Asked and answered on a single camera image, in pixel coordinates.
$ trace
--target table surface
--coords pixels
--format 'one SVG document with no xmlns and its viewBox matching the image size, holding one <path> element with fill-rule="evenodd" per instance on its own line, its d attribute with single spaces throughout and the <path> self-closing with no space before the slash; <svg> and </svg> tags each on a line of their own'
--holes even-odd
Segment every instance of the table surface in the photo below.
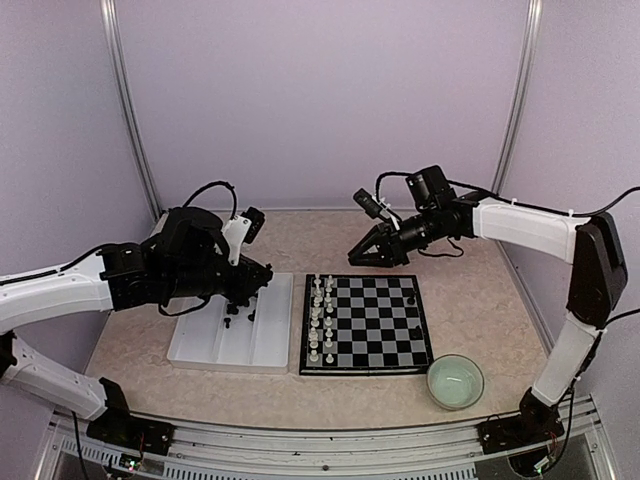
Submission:
<svg viewBox="0 0 640 480">
<path fill-rule="evenodd" d="M 133 411 L 208 423 L 292 429 L 388 428 L 513 411 L 545 361 L 536 331 L 497 246 L 462 240 L 461 258 L 424 258 L 394 269 L 354 268 L 348 252 L 374 225 L 362 212 L 267 212 L 243 253 L 294 273 L 286 375 L 174 368 L 175 319 L 154 306 L 110 315 L 87 373 L 118 382 Z M 447 242 L 429 247 L 448 250 Z M 482 369 L 480 401 L 449 412 L 429 397 L 425 375 L 309 377 L 298 372 L 307 273 L 417 275 L 435 357 L 465 355 Z"/>
</svg>

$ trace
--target wire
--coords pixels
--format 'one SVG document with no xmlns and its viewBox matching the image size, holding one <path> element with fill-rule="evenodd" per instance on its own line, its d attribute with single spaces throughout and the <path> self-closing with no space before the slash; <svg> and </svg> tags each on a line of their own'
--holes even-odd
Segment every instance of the wire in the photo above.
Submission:
<svg viewBox="0 0 640 480">
<path fill-rule="evenodd" d="M 607 210 L 615 207 L 618 203 L 620 203 L 622 200 L 624 200 L 627 196 L 631 195 L 633 192 L 640 192 L 640 186 L 631 187 L 629 190 L 624 192 L 622 195 L 620 195 L 618 198 L 616 198 L 613 202 L 611 202 L 606 207 L 602 207 L 599 210 L 595 210 L 595 211 L 589 212 L 589 213 L 580 213 L 578 215 L 574 215 L 574 217 L 594 217 L 596 215 L 600 215 L 600 214 L 606 212 Z"/>
<path fill-rule="evenodd" d="M 204 307 L 206 307 L 209 304 L 209 301 L 211 300 L 211 297 L 207 297 L 204 300 L 202 300 L 202 303 L 200 305 L 196 305 L 195 307 L 191 307 L 188 308 L 182 312 L 177 312 L 177 313 L 169 313 L 167 312 L 164 308 L 162 308 L 162 305 L 158 304 L 158 312 L 161 315 L 164 315 L 165 317 L 179 317 L 181 315 L 187 315 L 189 313 L 193 313 L 193 312 L 197 312 L 198 310 L 202 310 Z"/>
<path fill-rule="evenodd" d="M 25 275 L 24 277 L 10 278 L 9 280 L 0 281 L 0 287 L 4 287 L 6 285 L 12 285 L 14 283 L 26 282 L 28 280 L 36 280 L 38 278 L 49 277 L 51 275 L 58 275 L 58 274 L 60 274 L 62 272 L 66 272 L 67 270 L 75 267 L 81 261 L 85 260 L 87 257 L 89 257 L 90 255 L 96 253 L 97 251 L 102 250 L 103 248 L 112 247 L 112 246 L 115 246 L 115 244 L 114 243 L 104 243 L 102 245 L 94 247 L 91 250 L 89 250 L 88 252 L 85 252 L 82 255 L 80 255 L 78 258 L 76 258 L 71 263 L 67 263 L 66 265 L 63 265 L 62 267 L 60 267 L 59 269 L 46 270 L 44 272 L 34 273 L 33 275 Z"/>
<path fill-rule="evenodd" d="M 636 308 L 635 310 L 629 310 L 628 312 L 621 313 L 621 314 L 616 315 L 615 317 L 612 317 L 609 320 L 607 320 L 607 323 L 605 323 L 604 326 L 608 327 L 609 325 L 611 325 L 613 322 L 615 322 L 617 320 L 621 320 L 623 318 L 630 317 L 631 315 L 637 315 L 638 313 L 640 313 L 640 308 Z"/>
<path fill-rule="evenodd" d="M 376 179 L 376 200 L 380 201 L 380 185 L 382 185 L 382 180 L 387 177 L 408 177 L 411 175 L 409 172 L 383 172 L 378 175 Z"/>
<path fill-rule="evenodd" d="M 486 188 L 478 187 L 476 185 L 471 185 L 471 184 L 462 183 L 462 182 L 456 182 L 455 180 L 449 180 L 449 183 L 451 185 L 455 185 L 457 187 L 462 187 L 462 188 L 467 188 L 469 190 L 475 190 L 477 192 L 482 192 L 482 193 L 486 194 L 487 196 L 489 196 L 489 197 L 491 197 L 491 198 L 493 198 L 495 200 L 499 200 L 499 201 L 505 202 L 505 203 L 510 203 L 510 204 L 516 205 L 518 207 L 531 208 L 533 210 L 540 210 L 542 212 L 553 213 L 555 215 L 562 215 L 563 217 L 570 216 L 569 212 L 563 212 L 562 210 L 556 210 L 554 208 L 542 207 L 540 205 L 533 205 L 531 203 L 512 202 L 511 200 L 506 199 L 504 197 L 501 197 L 500 195 L 498 195 L 496 193 L 493 193 L 490 190 L 487 190 Z M 610 210 L 611 208 L 615 207 L 618 203 L 620 203 L 627 196 L 631 195 L 634 192 L 640 192 L 640 186 L 636 186 L 636 187 L 632 187 L 632 188 L 628 189 L 622 195 L 620 195 L 618 198 L 616 198 L 613 202 L 611 202 L 610 204 L 608 204 L 605 207 L 602 207 L 602 208 L 600 208 L 598 210 L 594 210 L 593 212 L 574 213 L 573 217 L 575 217 L 575 218 L 590 218 L 590 217 L 594 217 L 596 215 L 601 215 L 601 214 L 605 213 L 607 210 Z"/>
<path fill-rule="evenodd" d="M 564 439 L 564 442 L 562 443 L 562 449 L 560 450 L 560 453 L 558 454 L 558 456 L 555 457 L 553 463 L 549 465 L 549 468 L 547 468 L 542 472 L 545 475 L 549 473 L 553 468 L 555 468 L 555 466 L 558 465 L 558 463 L 560 463 L 560 459 L 564 455 L 564 452 L 567 450 L 567 445 L 569 444 L 569 438 L 571 437 L 571 424 L 573 423 L 573 403 L 576 396 L 576 390 L 573 387 L 574 384 L 575 384 L 575 380 L 571 384 L 571 400 L 569 403 L 569 421 L 567 424 L 567 433 L 565 434 L 565 439 Z"/>
<path fill-rule="evenodd" d="M 182 207 L 188 207 L 189 205 L 191 205 L 191 202 L 193 202 L 197 197 L 214 187 L 224 187 L 229 190 L 229 192 L 231 192 L 231 197 L 233 198 L 233 209 L 231 210 L 231 218 L 235 217 L 238 210 L 238 197 L 236 196 L 236 190 L 233 185 L 231 185 L 229 182 L 225 182 L 224 180 L 217 180 L 215 182 L 207 183 L 203 187 L 200 187 L 198 190 L 191 194 L 187 201 L 184 202 L 184 205 L 182 205 Z"/>
<path fill-rule="evenodd" d="M 84 480 L 89 480 L 89 474 L 87 473 L 87 466 L 84 463 L 84 458 L 82 457 L 82 447 L 80 446 L 80 429 L 78 428 L 78 417 L 76 416 L 76 412 L 71 412 L 73 415 L 73 427 L 76 431 L 76 447 L 78 449 L 78 459 L 80 460 L 80 468 L 82 469 L 82 475 L 84 476 Z"/>
<path fill-rule="evenodd" d="M 418 253 L 420 255 L 422 255 L 423 257 L 431 257 L 431 258 L 442 258 L 442 257 L 460 258 L 462 255 L 464 255 L 464 250 L 462 249 L 462 247 L 460 247 L 460 246 L 456 245 L 455 243 L 453 243 L 453 240 L 451 240 L 450 238 L 447 238 L 447 241 L 459 253 L 457 253 L 457 254 L 454 254 L 454 253 L 427 253 L 426 250 L 420 250 L 420 249 L 418 250 Z"/>
</svg>

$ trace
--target glass bowl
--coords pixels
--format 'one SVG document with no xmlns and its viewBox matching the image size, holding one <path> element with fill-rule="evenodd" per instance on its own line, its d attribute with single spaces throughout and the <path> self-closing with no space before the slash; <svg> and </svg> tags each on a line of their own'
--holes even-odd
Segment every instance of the glass bowl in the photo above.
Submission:
<svg viewBox="0 0 640 480">
<path fill-rule="evenodd" d="M 427 385 L 433 400 L 447 410 L 476 403 L 484 392 L 484 376 L 478 365 L 462 355 L 445 355 L 431 364 Z"/>
</svg>

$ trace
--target white wall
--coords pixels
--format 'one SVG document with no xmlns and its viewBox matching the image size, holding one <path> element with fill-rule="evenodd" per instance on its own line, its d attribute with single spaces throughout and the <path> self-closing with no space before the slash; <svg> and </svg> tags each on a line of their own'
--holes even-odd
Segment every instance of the white wall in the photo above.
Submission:
<svg viewBox="0 0 640 480">
<path fill-rule="evenodd" d="M 378 173 L 490 185 L 528 2 L 118 2 L 164 206 L 228 179 L 243 204 L 354 207 Z M 411 205 L 403 182 L 385 191 Z M 228 205 L 225 192 L 204 206 Z"/>
<path fill-rule="evenodd" d="M 640 3 L 546 1 L 531 86 L 505 192 L 591 211 L 640 184 Z M 629 267 L 617 312 L 640 306 L 640 195 L 615 216 Z M 520 248 L 509 254 L 557 336 L 569 267 Z M 587 372 L 623 478 L 640 470 L 640 318 L 611 326 Z"/>
<path fill-rule="evenodd" d="M 140 240 L 151 227 L 100 15 L 98 1 L 0 1 L 0 274 Z M 75 315 L 18 334 L 82 371 L 104 320 Z M 51 411 L 0 386 L 1 478 L 33 478 Z"/>
</svg>

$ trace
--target white robotic arm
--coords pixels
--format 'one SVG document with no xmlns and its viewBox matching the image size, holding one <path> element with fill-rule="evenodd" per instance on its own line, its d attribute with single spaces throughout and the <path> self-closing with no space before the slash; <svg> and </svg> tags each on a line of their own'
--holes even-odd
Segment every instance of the white robotic arm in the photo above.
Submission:
<svg viewBox="0 0 640 480">
<path fill-rule="evenodd" d="M 264 215 L 253 208 L 224 226 L 205 210 L 176 208 L 161 231 L 142 244 L 103 245 L 71 264 L 0 277 L 0 383 L 90 420 L 90 436 L 130 447 L 144 434 L 156 439 L 147 451 L 166 453 L 170 425 L 131 417 L 117 384 L 54 362 L 13 330 L 61 315 L 147 303 L 158 304 L 162 313 L 176 297 L 198 296 L 206 304 L 211 295 L 221 294 L 231 305 L 248 304 L 272 277 L 270 266 L 240 254 L 263 223 Z"/>
<path fill-rule="evenodd" d="M 561 215 L 527 208 L 515 200 L 505 203 L 494 199 L 488 191 L 457 197 L 438 166 L 399 175 L 406 177 L 418 215 L 393 224 L 383 215 L 387 205 L 362 189 L 358 191 L 355 201 L 371 218 L 383 222 L 349 252 L 352 265 L 407 264 L 408 252 L 446 237 L 509 242 L 573 265 L 567 321 L 543 371 L 525 393 L 519 417 L 479 426 L 485 453 L 544 441 L 551 433 L 561 435 L 557 405 L 593 359 L 606 321 L 627 283 L 613 218 L 607 213 L 576 218 L 573 212 Z"/>
</svg>

